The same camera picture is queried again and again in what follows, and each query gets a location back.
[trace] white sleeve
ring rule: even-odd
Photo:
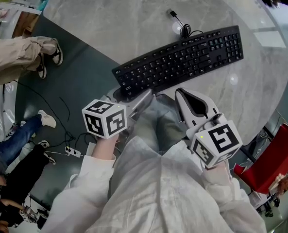
[[[85,156],[80,174],[72,175],[54,200],[42,233],[85,232],[107,203],[109,180],[116,158],[106,161]]]
[[[245,191],[240,189],[238,180],[228,174],[226,167],[204,170],[201,178],[233,232],[267,232],[264,220],[250,204]]]

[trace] black pants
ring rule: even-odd
[[[23,204],[28,193],[40,178],[43,168],[49,163],[49,159],[43,154],[45,149],[36,145],[34,149],[13,169],[7,178],[7,186],[4,186],[0,197]],[[18,214],[19,209],[11,205],[2,212],[0,220],[7,221],[9,227],[20,224],[23,218]]]

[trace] white shirt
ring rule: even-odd
[[[115,158],[85,156],[41,232],[265,233],[263,219],[226,168],[202,171],[194,157],[183,141],[160,156],[137,136],[115,170]]]

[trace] dark green floor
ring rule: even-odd
[[[48,73],[44,80],[41,80],[36,72],[32,72],[19,81],[40,93],[50,104],[65,128],[73,136],[77,137],[81,133],[86,133],[81,109],[92,100],[99,99],[118,85],[111,73],[111,69],[116,67],[117,63],[43,16],[40,17],[33,33],[33,36],[39,35],[54,37],[59,40],[64,53],[64,61],[61,66],[56,67],[50,59],[47,59],[46,67]],[[67,107],[60,97],[69,107],[69,121]],[[27,88],[18,85],[16,120],[26,120],[40,109],[53,115],[43,99]],[[57,121],[57,127],[55,129],[42,127],[37,133],[34,142],[47,140],[51,145],[57,145],[64,141],[65,130],[56,116],[53,117]],[[93,140],[90,136],[88,137],[87,139],[92,142]],[[74,147],[74,144],[75,141],[72,141],[71,147]],[[85,154],[86,148],[87,145],[82,136],[76,149]],[[50,148],[49,151],[65,153],[65,144]],[[83,157],[51,155],[55,158],[56,165],[47,165],[45,167],[42,176],[31,192],[37,200],[49,206],[56,195],[64,189],[70,176],[79,172],[83,159]]]

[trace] white cube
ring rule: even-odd
[[[232,120],[195,133],[191,149],[210,168],[230,159],[242,146],[242,140]]]
[[[127,128],[125,105],[93,100],[82,114],[86,130],[101,138],[108,139]]]

